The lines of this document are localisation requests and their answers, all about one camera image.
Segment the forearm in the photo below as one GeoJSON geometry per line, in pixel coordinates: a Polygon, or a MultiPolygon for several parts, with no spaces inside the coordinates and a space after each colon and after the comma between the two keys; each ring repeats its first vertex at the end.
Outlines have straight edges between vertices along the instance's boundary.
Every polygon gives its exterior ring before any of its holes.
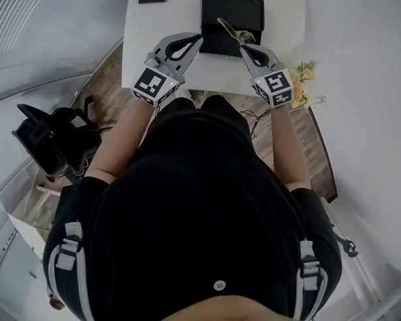
{"type": "Polygon", "coordinates": [[[275,174],[287,186],[302,183],[310,189],[307,161],[287,107],[273,108],[271,115],[275,174]]]}
{"type": "Polygon", "coordinates": [[[111,183],[119,177],[134,156],[153,114],[153,107],[135,100],[104,137],[86,173],[111,183]]]}

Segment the white button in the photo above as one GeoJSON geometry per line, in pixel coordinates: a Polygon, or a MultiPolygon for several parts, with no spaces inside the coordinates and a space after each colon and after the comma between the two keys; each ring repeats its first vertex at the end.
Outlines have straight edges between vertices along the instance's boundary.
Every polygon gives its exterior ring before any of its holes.
{"type": "Polygon", "coordinates": [[[214,283],[214,289],[218,292],[226,288],[226,283],[224,281],[216,281],[214,283]]]}

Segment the black box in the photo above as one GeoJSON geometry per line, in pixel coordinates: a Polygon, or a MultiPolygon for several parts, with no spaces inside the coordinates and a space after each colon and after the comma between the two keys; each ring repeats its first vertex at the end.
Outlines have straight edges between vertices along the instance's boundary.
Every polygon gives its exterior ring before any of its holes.
{"type": "Polygon", "coordinates": [[[260,45],[265,29],[263,0],[202,0],[201,27],[203,44],[200,52],[242,57],[237,42],[217,21],[223,18],[235,31],[249,31],[260,45]]]}

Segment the backpack strap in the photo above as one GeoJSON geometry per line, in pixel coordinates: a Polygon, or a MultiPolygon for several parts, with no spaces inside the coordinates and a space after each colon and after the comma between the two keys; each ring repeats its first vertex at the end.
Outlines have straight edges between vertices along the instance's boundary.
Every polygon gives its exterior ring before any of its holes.
{"type": "Polygon", "coordinates": [[[59,295],[55,269],[72,271],[74,264],[77,266],[78,290],[80,307],[86,321],[94,321],[89,304],[88,285],[86,283],[86,259],[85,250],[81,246],[83,239],[82,225],[79,222],[66,223],[66,237],[61,244],[53,249],[48,265],[48,276],[52,292],[63,302],[59,295]]]}
{"type": "Polygon", "coordinates": [[[313,318],[325,295],[327,289],[328,276],[327,273],[321,268],[321,264],[316,258],[312,248],[313,242],[308,240],[300,241],[300,258],[301,267],[297,271],[297,287],[295,295],[295,307],[293,319],[300,320],[302,314],[307,315],[303,320],[310,320],[313,318]],[[313,304],[310,312],[305,309],[307,294],[318,291],[315,303],[313,304]]]}

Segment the wooden floor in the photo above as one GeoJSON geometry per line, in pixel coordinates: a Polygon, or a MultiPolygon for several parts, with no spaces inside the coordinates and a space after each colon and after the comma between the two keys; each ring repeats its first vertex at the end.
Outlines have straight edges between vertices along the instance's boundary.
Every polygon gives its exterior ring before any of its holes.
{"type": "MultiPolygon", "coordinates": [[[[121,111],[128,104],[134,101],[131,91],[128,88],[122,88],[122,45],[109,56],[104,64],[98,69],[86,87],[82,90],[75,106],[82,108],[83,101],[87,96],[92,96],[94,102],[90,104],[88,116],[90,120],[97,122],[101,128],[113,126],[119,118],[121,111]]],[[[266,111],[267,105],[261,98],[242,96],[236,94],[221,94],[232,106],[238,110],[250,110],[256,115],[261,115],[266,111]]],[[[194,92],[195,102],[200,102],[201,92],[194,92]]],[[[248,120],[250,128],[255,123],[255,118],[244,115],[248,120]]],[[[327,157],[323,149],[321,139],[317,133],[315,123],[308,110],[295,110],[291,113],[291,117],[297,128],[297,133],[301,139],[305,156],[307,158],[309,173],[311,177],[312,189],[326,199],[336,194],[333,177],[328,165],[327,157]]],[[[262,118],[257,127],[257,137],[253,139],[253,145],[258,156],[263,159],[270,167],[273,167],[273,144],[270,116],[262,118]]],[[[54,189],[60,190],[66,182],[61,179],[54,189]]],[[[42,177],[38,177],[38,181],[44,182],[42,177]]],[[[51,225],[53,219],[51,211],[39,214],[37,225],[42,228],[42,235],[47,236],[44,230],[51,225]]]]}

